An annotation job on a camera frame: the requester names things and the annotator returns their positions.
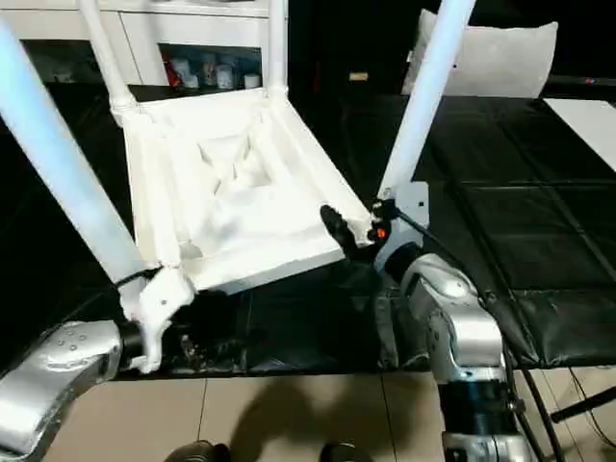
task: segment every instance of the white pillow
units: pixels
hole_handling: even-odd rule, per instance
[[[413,89],[435,24],[436,14],[422,10],[403,94]],[[557,22],[530,29],[467,26],[445,94],[539,96],[552,67],[557,30]]]

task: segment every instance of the black leather surface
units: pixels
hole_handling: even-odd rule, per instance
[[[142,100],[176,95],[164,88],[135,93]],[[123,137],[103,89],[59,86],[53,94],[130,223]],[[404,103],[313,98],[295,105],[369,203]],[[0,146],[3,281],[10,299],[20,300],[4,307],[6,367],[108,281],[4,128]],[[432,231],[488,293],[529,366],[616,363],[616,175],[545,104],[446,98],[416,179],[429,183]],[[75,316],[108,317],[121,320],[113,293]],[[426,367],[423,329],[397,289],[349,262],[232,297],[200,295],[178,313],[165,342],[164,377]]]

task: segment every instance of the shelf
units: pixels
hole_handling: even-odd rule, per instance
[[[24,45],[45,83],[103,83],[86,40],[24,40]]]
[[[99,0],[102,11],[268,17],[268,0]],[[78,10],[76,0],[0,0],[3,10]]]
[[[87,43],[88,47],[90,47],[90,35],[79,12],[4,10],[0,13],[11,25],[16,36],[22,40],[79,40]],[[124,81],[129,84],[143,83],[135,64],[131,47],[126,39],[119,14],[103,12],[101,16]]]

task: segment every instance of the wire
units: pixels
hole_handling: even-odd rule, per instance
[[[447,256],[447,258],[450,260],[451,263],[455,264],[462,272],[465,272],[468,275],[468,272],[465,269],[464,262],[462,262],[462,260],[456,257],[455,254],[451,250],[449,250],[448,247],[439,238],[437,238],[434,234],[432,234],[432,232],[429,229],[427,229],[424,226],[421,226],[419,223],[417,223],[412,218],[410,218],[408,215],[406,215],[404,212],[402,212],[401,209],[399,208],[396,208],[396,213],[398,214],[400,218],[402,218],[403,221],[408,223],[417,232],[426,236],[429,240],[431,240],[434,244],[436,244],[436,246],[438,246],[443,251],[443,253],[445,253],[445,255]]]
[[[477,290],[479,291],[479,293],[481,294],[481,291],[479,290],[479,286],[476,284],[475,280],[473,279],[473,276],[471,274],[471,272],[466,268],[466,265],[464,265],[464,262],[462,262],[458,257],[455,256],[455,254],[450,251],[448,249],[448,247],[439,239],[437,238],[434,234],[432,234],[427,228],[425,228],[424,226],[421,226],[419,223],[417,223],[416,221],[414,221],[412,218],[410,218],[408,215],[406,215],[404,212],[402,212],[399,208],[396,208],[396,213],[398,215],[399,218],[401,218],[403,221],[405,221],[406,223],[408,223],[410,226],[412,226],[417,232],[421,233],[422,235],[424,235],[426,238],[430,239],[434,244],[436,244],[441,251],[443,251],[444,254],[446,254],[446,256],[449,258],[450,262],[455,264],[456,266],[458,266],[458,268],[464,272],[466,274],[466,276],[471,280],[471,282],[475,285],[475,287],[477,288]],[[483,303],[483,307],[486,311],[489,310],[487,308],[487,304]],[[546,408],[546,403],[543,401],[543,398],[541,397],[541,393],[539,393],[539,389],[537,388],[537,384],[534,380],[534,378],[532,377],[532,374],[530,373],[530,371],[528,369],[526,369],[525,367],[523,367],[523,363],[522,363],[522,357],[519,353],[519,351],[515,348],[515,344],[513,342],[511,342],[511,339],[508,338],[508,335],[506,334],[505,330],[501,330],[500,331],[502,334],[502,337],[504,338],[504,343],[505,346],[508,347],[509,351],[511,352],[511,354],[513,355],[514,359],[516,360],[516,363],[518,365],[518,368],[520,368],[520,370],[522,371],[522,374],[524,376],[524,379],[526,381],[526,383],[528,384],[528,388],[530,390],[530,393],[532,394],[532,397],[535,401],[535,405],[537,406],[537,410],[539,411],[539,416],[541,417],[541,421],[543,423],[543,426],[546,429],[546,433],[548,434],[548,438],[550,440],[550,444],[552,446],[552,451],[553,451],[553,458],[556,462],[565,462],[565,456],[564,453],[562,451],[562,447],[560,446],[560,443],[558,441],[558,437],[556,436],[556,431],[554,430],[554,426],[552,423],[552,420],[550,419],[550,414],[548,413],[548,409]],[[510,385],[512,387],[512,394],[514,394],[515,399],[519,399],[518,394],[517,394],[517,390],[515,390],[515,380],[510,381],[510,383],[512,383],[513,385]],[[528,438],[528,442],[531,444],[533,451],[535,451],[535,454],[537,455],[537,457],[539,458],[539,460],[543,460],[539,457],[539,454],[541,454],[541,450],[539,448],[539,444],[537,442],[537,439],[535,437],[535,435],[532,433],[532,430],[530,428],[530,425],[528,424],[526,417],[522,416],[522,420],[524,422],[522,422],[520,420],[520,417],[518,416],[518,420],[521,423],[521,426],[523,428],[523,431],[525,432],[525,434],[530,434],[530,438],[528,438],[528,436],[526,436]]]
[[[581,381],[579,380],[578,376],[576,375],[576,373],[574,372],[572,368],[569,368],[569,373],[571,374],[571,377],[574,379],[574,383],[576,384],[577,394],[581,395],[581,398],[588,399],[588,396],[586,395],[586,391],[584,390],[584,387],[582,387],[581,385]],[[586,413],[588,414],[588,417],[590,417],[589,423],[593,431],[595,432],[595,434],[599,436],[601,441],[603,441],[606,445],[611,446],[612,448],[616,449],[616,443],[610,440],[607,437],[607,435],[603,432],[603,430],[601,429],[601,426],[599,425],[599,422],[597,422],[597,418],[595,417],[595,413],[593,412],[593,410],[589,409],[588,411],[586,411]]]
[[[522,428],[522,431],[524,432],[526,439],[528,440],[528,444],[530,445],[530,448],[535,454],[535,457],[537,457],[537,460],[539,462],[545,462],[547,460],[546,455],[543,453],[543,450],[541,449],[541,445],[539,445],[539,441],[537,440],[537,436],[532,431],[530,423],[528,422],[528,419],[526,418],[526,414],[525,414],[526,410],[524,409],[524,407],[517,405],[517,403],[519,403],[521,400],[520,400],[520,396],[518,395],[518,388],[516,386],[516,380],[513,375],[513,366],[511,365],[511,351],[509,350],[506,344],[503,349],[503,357],[504,357],[505,372],[507,375],[507,383],[509,384],[509,387],[510,387],[509,388],[510,399],[513,399],[516,402],[516,407],[515,407],[516,418],[518,419],[518,423],[520,424],[520,427]]]
[[[112,284],[109,284],[108,286],[102,288],[99,292],[97,292],[96,294],[92,295],[89,298],[86,298],[85,301],[83,301],[82,303],[80,303],[77,307],[75,307],[73,310],[71,310],[67,315],[65,315],[61,321],[56,322],[50,329],[48,329],[47,331],[53,331],[56,330],[58,327],[60,327],[62,324],[64,324],[65,322],[69,321],[71,318],[74,318],[76,315],[78,315],[79,313],[81,313],[82,311],[84,311],[87,307],[89,307],[90,305],[92,305],[96,300],[98,300],[99,298],[101,298],[103,295],[108,294],[110,291],[115,291],[117,289],[119,289],[122,286],[125,286],[126,284],[133,282],[136,279],[139,279],[140,277],[145,277],[145,278],[151,278],[160,268],[155,268],[155,269],[143,269],[141,271],[137,271],[129,276],[124,277],[123,279],[120,279],[117,282],[114,282]]]

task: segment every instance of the tiled floor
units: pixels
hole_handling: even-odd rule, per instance
[[[588,394],[616,383],[614,369],[576,373]],[[578,400],[568,371],[533,375],[550,410]],[[519,388],[529,397],[525,384]],[[526,403],[548,450],[531,399]],[[316,462],[333,441],[355,443],[377,462],[441,461],[438,406],[427,373],[117,382],[79,399],[45,462],[163,462],[197,438],[226,443],[234,462]],[[595,415],[616,440],[616,403]],[[616,461],[585,416],[556,431],[568,461]]]

